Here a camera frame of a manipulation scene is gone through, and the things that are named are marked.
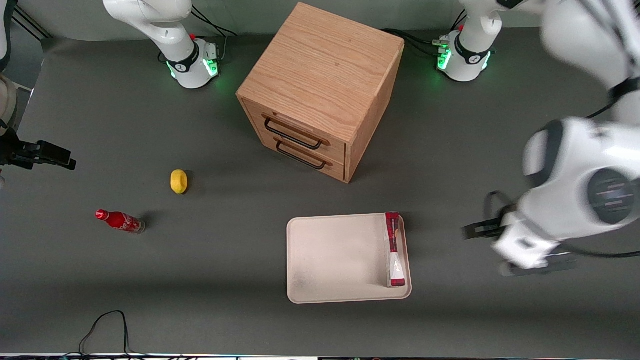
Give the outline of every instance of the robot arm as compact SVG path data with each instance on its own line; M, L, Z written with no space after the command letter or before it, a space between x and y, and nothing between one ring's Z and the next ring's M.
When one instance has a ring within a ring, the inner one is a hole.
M573 260L563 240L617 230L640 216L636 16L627 0L546 2L545 47L606 86L614 121L555 120L529 140L523 169L531 189L492 220L499 223L493 248L512 274L564 269L561 258Z
M17 0L0 0L3 9L3 23L0 29L0 72L6 68L11 55L9 26ZM76 161L71 159L71 152L51 143L23 142L11 126L16 111L16 87L13 81L0 75L0 165L15 165L31 170L34 164L57 165L69 170L76 168ZM0 188L4 179L0 176Z
M185 88L200 88L218 75L215 44L192 39L181 20L191 0L103 0L107 12L148 36L164 54L172 76Z
M455 81L472 81L486 68L491 46L502 29L501 11L538 13L543 0L460 0L467 11L464 30L453 29L440 37L447 44L437 69Z

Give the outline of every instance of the bottle cap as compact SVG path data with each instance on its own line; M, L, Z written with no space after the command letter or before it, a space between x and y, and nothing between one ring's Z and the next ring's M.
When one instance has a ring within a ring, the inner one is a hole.
M99 220L107 220L109 218L109 212L106 210L98 210L95 212L95 217Z

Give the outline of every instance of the white tray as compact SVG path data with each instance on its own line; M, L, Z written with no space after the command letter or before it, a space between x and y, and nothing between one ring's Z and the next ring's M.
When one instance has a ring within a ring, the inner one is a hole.
M384 213L295 218L287 226L287 295L295 304L405 299L411 272L404 221L397 247L406 285L387 287Z

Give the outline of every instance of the coca-cola bottle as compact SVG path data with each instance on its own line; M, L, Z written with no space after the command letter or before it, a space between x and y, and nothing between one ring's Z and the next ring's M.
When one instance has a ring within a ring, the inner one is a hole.
M114 211L98 210L95 217L109 224L113 229L126 231L132 234L141 234L145 230L145 223L130 215Z

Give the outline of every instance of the yellow lemon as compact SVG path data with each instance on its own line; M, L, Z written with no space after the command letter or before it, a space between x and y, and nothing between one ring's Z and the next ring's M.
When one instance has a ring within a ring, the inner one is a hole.
M178 169L171 173L171 190L176 194L182 194L187 191L187 174Z

